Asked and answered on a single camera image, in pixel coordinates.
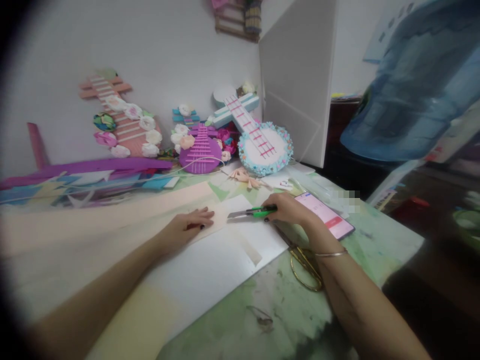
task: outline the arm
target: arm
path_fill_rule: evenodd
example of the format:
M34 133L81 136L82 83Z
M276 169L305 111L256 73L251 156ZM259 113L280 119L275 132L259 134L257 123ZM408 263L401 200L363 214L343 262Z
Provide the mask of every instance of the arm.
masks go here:
M161 258L185 246L214 215L207 208L177 215L156 236L61 304L31 329L47 358L83 359L117 310Z
M301 225L314 253L344 250L318 216L287 193L271 195L264 205L270 204L278 211L269 219ZM349 254L317 257L317 263L333 312L361 357L430 359L402 316Z

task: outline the pink phone screen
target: pink phone screen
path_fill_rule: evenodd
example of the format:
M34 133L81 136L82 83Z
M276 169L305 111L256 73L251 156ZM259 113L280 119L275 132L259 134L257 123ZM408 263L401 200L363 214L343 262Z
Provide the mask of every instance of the pink phone screen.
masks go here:
M325 223L326 227L336 239L341 239L355 229L353 225L309 192L295 197L295 200L313 211Z

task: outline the purple guitar craft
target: purple guitar craft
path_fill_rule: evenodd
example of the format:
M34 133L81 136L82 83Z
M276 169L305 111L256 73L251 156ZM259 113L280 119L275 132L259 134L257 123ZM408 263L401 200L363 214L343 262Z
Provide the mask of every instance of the purple guitar craft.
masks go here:
M180 152L180 165L185 167L185 171L191 174L210 173L219 165L220 159L222 158L220 146L215 140L209 137L216 136L217 131L215 128L207 127L205 124L200 123L198 127L195 126L189 134L196 136L195 142L191 148Z

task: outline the green table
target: green table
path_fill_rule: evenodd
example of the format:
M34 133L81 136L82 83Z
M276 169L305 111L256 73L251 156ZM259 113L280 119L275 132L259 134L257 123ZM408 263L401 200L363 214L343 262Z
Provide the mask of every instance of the green table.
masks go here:
M310 177L342 190L318 174ZM202 181L209 182L220 201L241 194L258 206L271 193L265 187L248 190L223 173L182 177L175 190ZM363 201L357 204L348 218L356 231L342 243L381 287L418 251L423 238ZM267 313L271 326L259 324L249 306ZM309 291L295 279L285 251L167 343L157 358L338 359L349 349L325 292Z

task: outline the cable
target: cable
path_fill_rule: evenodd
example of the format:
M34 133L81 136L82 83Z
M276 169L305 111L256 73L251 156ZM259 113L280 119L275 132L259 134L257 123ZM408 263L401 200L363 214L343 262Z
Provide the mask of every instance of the cable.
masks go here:
M85 192L91 192L91 191L97 191L97 190L101 190L101 189L108 189L108 188L117 188L119 186L122 186L122 185L130 185L130 184L136 184L136 183L146 183L148 181L151 181L151 180L160 180L160 179L164 179L164 178L170 178L172 177L172 174L175 174L175 173L178 173L180 171L182 171L183 169L189 167L190 165L192 165L193 163L197 162L197 161L200 161L202 159L214 159L214 160L218 160L220 161L223 166L222 168L225 166L225 162L222 161L222 159L219 159L217 157L214 157L214 156L204 156L204 157L199 157L198 159L190 162L188 165L182 167L182 168L179 168L175 171L172 171L172 172L169 172L169 173L166 173L166 174L163 174L161 176L157 176L157 177L150 177L150 178L147 178L147 179L140 179L140 180L133 180L133 181L125 181L125 182L117 182L115 184L110 184L110 185L105 185L105 186L98 186L98 187L83 187L83 186L74 186L74 185L60 185L59 188L75 188L75 189L83 189L83 191L77 191L77 192L71 192L71 193L68 193L68 194L62 194L62 195L43 195L43 196L27 196L27 197L18 197L18 198L14 198L14 199L9 199L9 200L3 200L3 201L0 201L0 205L1 204L5 204L5 203L13 203L15 201L20 201L20 200L28 200L28 199L43 199L43 198L56 198L58 196L65 196L65 195L77 195L77 194L83 194ZM222 170L217 170L215 172L209 172L208 174L218 174L218 173L221 173ZM201 175L206 175L206 174L181 174L181 175L177 175L178 177L183 177L183 176L188 176L188 177L192 177L192 176L201 176Z

